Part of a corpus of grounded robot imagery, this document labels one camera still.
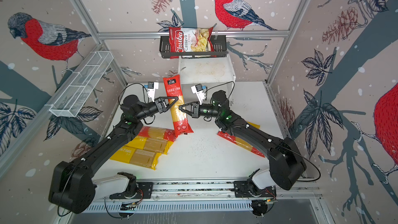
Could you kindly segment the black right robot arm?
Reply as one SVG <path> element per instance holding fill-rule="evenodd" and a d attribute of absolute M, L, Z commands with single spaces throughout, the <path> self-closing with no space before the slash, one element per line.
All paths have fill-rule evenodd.
<path fill-rule="evenodd" d="M 290 190 L 307 168 L 291 138 L 271 136 L 249 124 L 230 109 L 225 91 L 213 93 L 209 104 L 191 102 L 179 106 L 179 110 L 192 118 L 214 117 L 221 132 L 242 139 L 265 155 L 269 168 L 257 169 L 246 181 L 248 192 L 254 196 L 270 186 Z"/>

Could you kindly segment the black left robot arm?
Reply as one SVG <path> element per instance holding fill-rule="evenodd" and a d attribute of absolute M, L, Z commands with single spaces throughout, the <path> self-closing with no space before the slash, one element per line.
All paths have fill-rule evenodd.
<path fill-rule="evenodd" d="M 92 178 L 100 167 L 120 148 L 138 136 L 142 121 L 157 113 L 167 112 L 178 101 L 176 96 L 163 96 L 149 103 L 129 95 L 121 104 L 120 122 L 98 145 L 71 162 L 60 162 L 53 171 L 50 203 L 75 214 L 85 211 L 98 198 L 99 185 Z"/>

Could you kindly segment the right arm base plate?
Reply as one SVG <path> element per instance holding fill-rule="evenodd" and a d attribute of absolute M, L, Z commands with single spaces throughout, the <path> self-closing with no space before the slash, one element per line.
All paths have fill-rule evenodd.
<path fill-rule="evenodd" d="M 272 198 L 276 199 L 276 189 L 274 186 L 259 189 L 253 183 L 247 181 L 234 181 L 233 188 L 236 198 Z"/>

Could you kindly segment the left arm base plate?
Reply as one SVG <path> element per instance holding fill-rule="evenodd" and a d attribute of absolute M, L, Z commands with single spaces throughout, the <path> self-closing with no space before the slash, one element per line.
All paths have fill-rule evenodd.
<path fill-rule="evenodd" d="M 133 186 L 128 186 L 124 192 L 112 194 L 111 200 L 130 200 L 130 199 L 150 199 L 153 190 L 152 182 L 138 182 Z"/>

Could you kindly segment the red spaghetti bag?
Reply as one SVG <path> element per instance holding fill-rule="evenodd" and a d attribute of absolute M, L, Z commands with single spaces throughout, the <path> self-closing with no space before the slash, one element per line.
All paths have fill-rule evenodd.
<path fill-rule="evenodd" d="M 253 153 L 253 154 L 257 155 L 257 156 L 265 158 L 265 155 L 262 152 L 260 152 L 255 147 L 253 147 L 252 145 L 250 145 L 249 143 L 247 143 L 246 141 L 244 141 L 244 140 L 242 140 L 240 138 L 237 138 L 237 137 L 235 137 L 233 135 L 229 135 L 229 134 L 221 132 L 221 131 L 219 131 L 217 133 L 217 135 L 219 137 L 221 137 L 221 138 L 223 138 L 223 139 L 225 139 L 225 140 L 227 140 L 227 141 L 239 146 L 240 148 L 243 148 L 243 149 L 245 149 L 245 150 L 247 150 L 247 151 L 249 151 L 249 152 L 251 152 L 251 153 Z"/>
<path fill-rule="evenodd" d="M 176 137 L 181 134 L 193 133 L 193 130 L 188 123 L 187 114 L 179 109 L 180 106 L 185 104 L 181 89 L 180 75 L 177 74 L 173 77 L 164 78 L 163 81 L 166 95 L 168 97 L 178 98 L 176 103 L 171 107 L 171 115 Z"/>
<path fill-rule="evenodd" d="M 159 128 L 159 127 L 144 126 L 140 130 L 138 136 L 142 136 L 142 137 L 150 138 L 150 139 L 160 139 L 160 140 L 165 140 L 165 141 L 170 141 L 170 142 L 176 141 L 175 130 Z"/>

